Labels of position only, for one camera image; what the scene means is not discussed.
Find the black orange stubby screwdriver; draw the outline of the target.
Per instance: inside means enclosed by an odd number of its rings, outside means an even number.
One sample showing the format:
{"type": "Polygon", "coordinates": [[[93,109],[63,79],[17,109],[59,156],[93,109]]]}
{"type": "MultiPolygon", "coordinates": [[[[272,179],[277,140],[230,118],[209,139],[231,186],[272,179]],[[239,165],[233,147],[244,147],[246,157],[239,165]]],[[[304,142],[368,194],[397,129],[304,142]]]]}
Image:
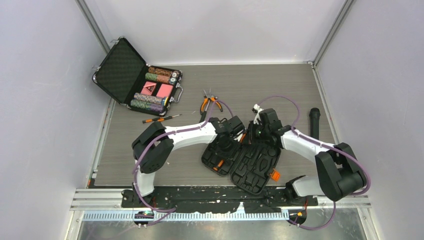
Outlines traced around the black orange stubby screwdriver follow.
{"type": "Polygon", "coordinates": [[[216,172],[219,171],[224,162],[224,159],[219,160],[212,169],[216,172]]]}

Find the black plastic tool case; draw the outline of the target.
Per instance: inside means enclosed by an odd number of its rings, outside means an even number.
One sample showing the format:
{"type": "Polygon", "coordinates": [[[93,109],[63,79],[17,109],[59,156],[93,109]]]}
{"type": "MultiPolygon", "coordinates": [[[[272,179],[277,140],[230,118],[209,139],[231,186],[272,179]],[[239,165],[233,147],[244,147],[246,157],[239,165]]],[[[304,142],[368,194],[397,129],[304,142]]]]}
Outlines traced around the black plastic tool case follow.
{"type": "Polygon", "coordinates": [[[220,156],[215,152],[213,141],[201,156],[201,162],[209,170],[219,176],[229,176],[234,185],[253,195],[260,194],[270,179],[278,181],[280,174],[276,166],[282,151],[278,146],[238,140],[239,148],[233,156],[220,156]],[[221,159],[224,159],[223,165],[214,171],[213,167],[221,159]]]}

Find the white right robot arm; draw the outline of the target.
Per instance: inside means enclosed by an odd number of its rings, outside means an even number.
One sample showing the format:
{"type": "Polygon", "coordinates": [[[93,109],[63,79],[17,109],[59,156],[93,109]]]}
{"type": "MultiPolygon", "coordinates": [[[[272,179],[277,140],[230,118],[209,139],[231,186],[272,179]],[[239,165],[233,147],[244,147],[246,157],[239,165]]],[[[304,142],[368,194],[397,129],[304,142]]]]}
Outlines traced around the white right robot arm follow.
{"type": "Polygon", "coordinates": [[[249,129],[254,139],[292,151],[316,166],[315,177],[303,175],[285,184],[284,196],[291,205],[299,205],[306,196],[326,196],[337,202],[368,186],[369,180],[348,144],[330,144],[290,125],[284,126],[272,108],[263,109],[256,104],[252,112],[255,118],[249,129]]]}

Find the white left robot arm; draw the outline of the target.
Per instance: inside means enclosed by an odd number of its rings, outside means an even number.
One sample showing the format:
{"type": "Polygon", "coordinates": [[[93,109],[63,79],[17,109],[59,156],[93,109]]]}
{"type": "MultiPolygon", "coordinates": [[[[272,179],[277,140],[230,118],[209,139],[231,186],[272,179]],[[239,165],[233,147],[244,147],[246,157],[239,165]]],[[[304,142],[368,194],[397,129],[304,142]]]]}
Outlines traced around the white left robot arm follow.
{"type": "Polygon", "coordinates": [[[230,119],[211,117],[196,124],[164,126],[161,122],[149,125],[131,144],[135,166],[134,200],[141,207],[153,202],[155,174],[166,163],[171,152],[197,144],[210,144],[229,137],[235,140],[245,126],[238,116],[230,119]]]}

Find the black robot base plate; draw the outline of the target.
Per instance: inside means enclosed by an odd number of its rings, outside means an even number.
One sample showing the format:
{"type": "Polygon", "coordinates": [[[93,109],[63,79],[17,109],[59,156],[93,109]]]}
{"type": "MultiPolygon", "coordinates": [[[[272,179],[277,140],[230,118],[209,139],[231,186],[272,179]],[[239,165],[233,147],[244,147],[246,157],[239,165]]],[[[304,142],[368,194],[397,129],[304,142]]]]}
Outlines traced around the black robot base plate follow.
{"type": "Polygon", "coordinates": [[[153,193],[139,198],[134,189],[121,191],[122,208],[148,208],[161,213],[234,213],[239,205],[245,212],[275,213],[280,207],[315,207],[318,200],[307,196],[290,199],[284,187],[266,186],[259,194],[237,186],[157,186],[153,193]]]}

